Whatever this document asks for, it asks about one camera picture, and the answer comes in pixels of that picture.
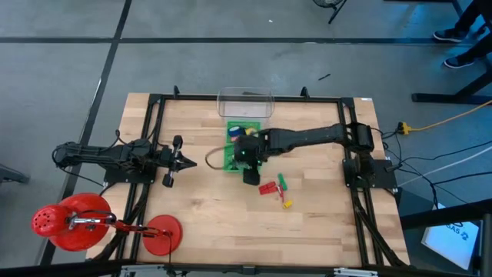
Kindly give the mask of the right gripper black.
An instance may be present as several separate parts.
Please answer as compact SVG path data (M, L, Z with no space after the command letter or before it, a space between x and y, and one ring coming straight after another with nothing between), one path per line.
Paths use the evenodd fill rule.
M234 141L234 162L247 167L243 170L243 183L245 184L260 184L258 166L261 166L263 160L261 151L264 150L268 135L268 130L261 130L253 135L239 135Z

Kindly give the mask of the white printed board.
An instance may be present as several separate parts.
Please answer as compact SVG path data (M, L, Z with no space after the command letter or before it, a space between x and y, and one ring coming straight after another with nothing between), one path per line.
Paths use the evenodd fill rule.
M421 243L458 267L468 270L478 232L479 227L472 222L428 227Z

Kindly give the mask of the silver frame bracket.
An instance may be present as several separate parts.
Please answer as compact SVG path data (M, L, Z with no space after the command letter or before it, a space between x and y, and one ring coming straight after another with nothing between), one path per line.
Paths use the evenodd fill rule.
M365 269L334 269L334 277L379 277L378 272Z
M166 275L167 267L165 265L124 265L121 267L119 277L135 277L138 273L163 272Z

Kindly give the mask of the person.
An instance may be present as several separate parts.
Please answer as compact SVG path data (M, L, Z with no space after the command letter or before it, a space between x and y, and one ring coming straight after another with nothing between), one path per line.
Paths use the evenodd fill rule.
M472 0L453 28L435 31L433 38L440 42L460 43L467 37L470 27L480 15L484 19L492 19L492 0ZM446 59L444 65L448 68L463 68L490 53L492 53L492 31L466 52Z

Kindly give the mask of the clear plastic bin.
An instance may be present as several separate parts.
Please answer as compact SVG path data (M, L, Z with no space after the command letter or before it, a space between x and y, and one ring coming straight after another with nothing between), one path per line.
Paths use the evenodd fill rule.
M224 87L217 95L221 117L270 118L274 113L274 96L269 88Z

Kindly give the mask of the black table base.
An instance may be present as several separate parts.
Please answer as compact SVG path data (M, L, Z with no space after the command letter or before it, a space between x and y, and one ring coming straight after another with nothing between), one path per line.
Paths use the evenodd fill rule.
M492 95L478 95L477 93L492 84L492 62L485 59L486 71L468 85L454 94L414 93L411 95L413 102L439 103L439 104L464 104L487 105L492 101Z

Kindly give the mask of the black neighbouring table frame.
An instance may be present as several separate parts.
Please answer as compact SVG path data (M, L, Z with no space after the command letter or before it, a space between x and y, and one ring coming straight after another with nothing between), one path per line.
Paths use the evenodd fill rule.
M437 204L430 211L401 217L403 229L426 229L457 222L472 222L479 227L478 272L480 277L492 277L492 199L453 207Z

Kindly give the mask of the grey chair base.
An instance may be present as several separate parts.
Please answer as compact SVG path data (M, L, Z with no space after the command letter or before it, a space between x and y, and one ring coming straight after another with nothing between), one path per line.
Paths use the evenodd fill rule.
M30 181L30 177L17 171L15 169L9 168L6 165L0 164L0 185L6 182L18 182L26 184Z

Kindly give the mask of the red desk lamp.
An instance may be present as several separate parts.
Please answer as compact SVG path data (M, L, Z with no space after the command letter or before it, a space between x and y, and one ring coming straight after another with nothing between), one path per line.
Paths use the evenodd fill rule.
M95 193L73 195L58 204L42 207L32 216L31 229L69 252L90 249L107 235L109 229L114 229L115 236L95 256L97 260L109 259L120 241L131 232L141 235L145 249L157 256L171 254L183 239L182 225L174 216L159 215L147 225L126 223L117 218L102 196Z

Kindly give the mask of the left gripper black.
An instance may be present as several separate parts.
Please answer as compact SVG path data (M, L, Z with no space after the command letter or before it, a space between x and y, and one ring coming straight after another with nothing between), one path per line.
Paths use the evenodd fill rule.
M172 149L169 147L169 145L160 144L160 146L161 154L159 160L165 168L168 168L168 172L163 178L162 185L167 188L172 188L174 184L174 174L178 170L181 171L184 169L194 168L197 166L197 164L181 154L183 138L180 135L176 135L173 138Z

